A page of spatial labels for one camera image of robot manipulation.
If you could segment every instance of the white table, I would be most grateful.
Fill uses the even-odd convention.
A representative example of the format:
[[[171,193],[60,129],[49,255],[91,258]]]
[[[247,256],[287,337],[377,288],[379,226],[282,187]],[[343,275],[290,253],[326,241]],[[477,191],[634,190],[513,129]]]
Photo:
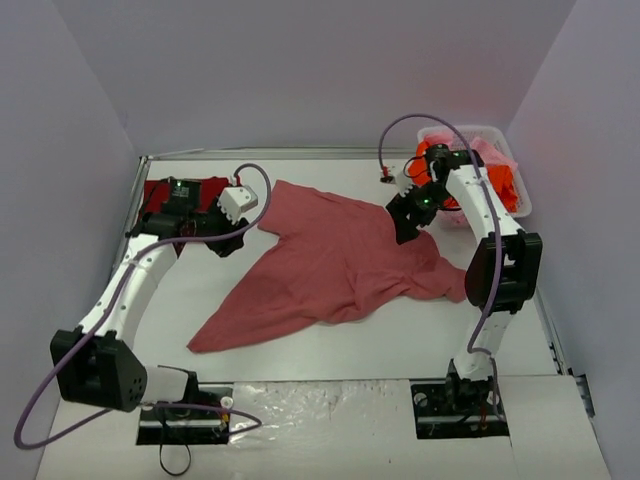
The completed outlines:
[[[207,178],[230,175],[239,161],[161,161],[150,179],[170,175]],[[365,160],[280,160],[262,165],[272,181],[292,183],[386,205],[394,187],[378,182],[377,164]],[[261,198],[264,185],[247,171],[243,181]],[[475,252],[469,229],[429,227],[441,254],[466,268]],[[398,298],[361,322],[306,330],[261,345],[214,354],[193,354],[186,345],[255,261],[277,237],[254,229],[244,249],[220,259],[202,245],[190,245],[161,283],[143,317],[135,353],[145,364],[198,372],[203,381],[307,381],[433,378],[446,373],[449,359],[465,342],[479,312],[467,302],[418,302]],[[503,375],[552,375],[555,366],[533,302],[519,312],[497,355]]]
[[[240,163],[157,161],[149,178],[228,176]],[[394,194],[377,181],[373,160],[260,163],[273,181],[380,205]],[[243,181],[264,198],[258,174],[247,172]],[[475,250],[470,231],[434,223],[429,232],[443,256],[468,265]],[[575,383],[556,374],[533,302],[516,315],[497,356],[510,439],[415,438],[406,379],[445,374],[468,322],[478,316],[468,304],[397,299],[361,322],[318,324],[227,352],[189,352],[185,345],[193,334],[275,243],[275,236],[253,230],[245,248],[224,260],[189,246],[138,330],[135,353],[143,363],[192,369],[201,381],[236,382],[236,407],[266,424],[227,446],[193,448],[185,478],[608,478]],[[53,431],[90,411],[63,402]],[[38,479],[163,478],[157,448],[134,446],[136,420],[135,414],[112,413],[49,446]],[[184,452],[169,449],[167,458],[179,468]]]

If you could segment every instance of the pink cloth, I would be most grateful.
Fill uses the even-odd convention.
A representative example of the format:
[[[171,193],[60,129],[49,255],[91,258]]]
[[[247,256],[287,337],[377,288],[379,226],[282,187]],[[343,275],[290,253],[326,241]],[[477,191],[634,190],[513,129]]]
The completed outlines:
[[[506,155],[500,153],[496,147],[487,142],[484,138],[476,137],[471,140],[471,148],[477,150],[482,161],[487,165],[506,165],[513,173],[518,170],[518,163]]]
[[[380,206],[279,180],[259,228],[278,235],[278,244],[193,337],[191,351],[264,342],[318,321],[359,320],[399,295],[465,298],[465,272],[440,256],[426,232],[396,245]]]

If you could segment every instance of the red fabric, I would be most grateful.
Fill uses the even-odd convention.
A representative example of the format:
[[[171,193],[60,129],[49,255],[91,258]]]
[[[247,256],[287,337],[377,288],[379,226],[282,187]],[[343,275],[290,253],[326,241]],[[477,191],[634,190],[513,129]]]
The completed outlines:
[[[380,206],[279,180],[259,228],[278,235],[278,244],[189,342],[192,352],[260,343],[317,321],[359,320],[399,295],[465,298],[464,271],[426,232],[397,245]]]
[[[197,212],[206,212],[211,205],[211,202],[214,198],[222,193],[222,190],[225,189],[229,185],[229,180],[226,178],[220,177],[211,177],[204,180],[198,180],[202,182],[202,186],[200,187],[200,207],[196,210]],[[147,201],[149,195],[151,194],[151,190],[153,187],[159,182],[159,180],[147,180],[144,182],[144,202]],[[169,184],[162,183],[158,185],[155,192],[153,192],[153,197],[151,201],[145,208],[143,213],[146,212],[154,212],[157,213],[160,211],[160,205],[163,202],[166,202],[169,198]]]

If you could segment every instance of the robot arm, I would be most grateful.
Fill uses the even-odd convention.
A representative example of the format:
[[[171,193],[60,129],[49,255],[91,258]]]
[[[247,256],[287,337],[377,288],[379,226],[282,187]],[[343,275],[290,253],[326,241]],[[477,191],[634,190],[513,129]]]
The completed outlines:
[[[129,412],[140,404],[160,401],[190,403],[198,395],[195,372],[145,367],[132,350],[147,305],[184,245],[149,247],[165,238],[206,237],[240,230],[248,224],[241,215],[257,205],[257,196],[249,187],[230,186],[207,212],[196,213],[199,204],[199,182],[171,179],[169,200],[161,212],[145,213],[133,228],[127,253],[100,300],[76,329],[55,334],[51,355],[57,364],[98,325],[127,270],[133,268],[106,321],[58,373],[62,398]],[[224,257],[241,248],[243,240],[238,235],[207,245]]]
[[[396,227],[396,240],[404,243],[418,236],[417,227],[430,224],[444,202],[453,197],[464,212],[478,243],[465,276],[465,290],[470,303],[484,309],[493,282],[496,243],[493,219],[480,182],[488,182],[487,169],[480,155],[484,180],[479,180],[466,150],[450,151],[446,145],[434,145],[425,152],[431,181],[421,187],[413,185],[404,172],[392,172],[399,193],[387,205]],[[537,233],[526,233],[504,208],[493,188],[491,201],[500,221],[502,241],[501,275],[491,314],[477,333],[474,350],[498,351],[513,315],[529,300],[536,287],[542,254]],[[477,325],[469,327],[466,339],[473,338]],[[448,396],[456,410],[466,410],[486,398],[492,389],[493,369],[490,357],[470,353],[465,341],[451,360],[447,374]]]

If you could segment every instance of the gray wall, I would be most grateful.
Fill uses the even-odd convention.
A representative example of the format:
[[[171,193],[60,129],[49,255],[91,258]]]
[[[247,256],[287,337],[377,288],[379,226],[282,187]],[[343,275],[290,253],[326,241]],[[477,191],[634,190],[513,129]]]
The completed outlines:
[[[54,3],[151,153],[370,145],[412,110],[506,128],[574,0]]]
[[[137,162],[48,0],[0,2],[0,68],[0,476],[22,480],[41,452],[16,450],[13,428],[53,332],[104,288]],[[50,388],[28,440],[49,433],[57,402]]]
[[[637,0],[578,0],[508,130],[542,292],[620,479],[640,472],[639,19]]]

